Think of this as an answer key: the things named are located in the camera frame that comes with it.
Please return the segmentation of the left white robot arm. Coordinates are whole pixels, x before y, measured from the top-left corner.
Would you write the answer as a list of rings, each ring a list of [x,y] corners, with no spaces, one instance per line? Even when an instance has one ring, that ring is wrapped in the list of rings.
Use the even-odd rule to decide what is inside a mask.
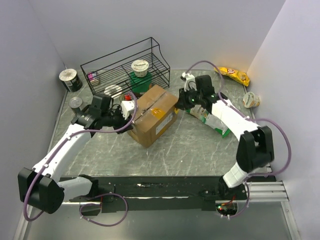
[[[78,197],[94,201],[98,197],[99,183],[93,177],[79,175],[71,180],[60,179],[69,162],[96,133],[103,132],[103,127],[112,127],[112,132],[118,134],[132,129],[138,104],[132,92],[130,96],[130,100],[122,101],[114,109],[110,95],[95,94],[91,104],[76,109],[64,136],[51,151],[31,169],[23,168],[18,173],[19,196],[27,221],[35,220],[28,216],[28,206],[37,208],[41,213],[52,214],[64,201]]]

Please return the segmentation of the brown cardboard express box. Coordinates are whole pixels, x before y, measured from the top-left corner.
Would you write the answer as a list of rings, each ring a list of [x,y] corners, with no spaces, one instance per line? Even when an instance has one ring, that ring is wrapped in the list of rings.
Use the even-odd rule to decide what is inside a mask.
[[[144,148],[150,147],[177,119],[178,98],[154,85],[137,100],[138,111],[128,134]]]

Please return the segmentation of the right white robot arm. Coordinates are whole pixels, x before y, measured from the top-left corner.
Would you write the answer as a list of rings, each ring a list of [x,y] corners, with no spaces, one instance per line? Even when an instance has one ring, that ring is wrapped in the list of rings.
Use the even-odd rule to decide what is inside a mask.
[[[182,73],[184,87],[179,89],[175,105],[181,110],[201,106],[235,135],[238,140],[236,163],[223,175],[218,193],[223,199],[236,194],[236,187],[256,169],[271,163],[274,156],[272,130],[242,116],[223,93],[216,93],[209,75],[195,77]]]

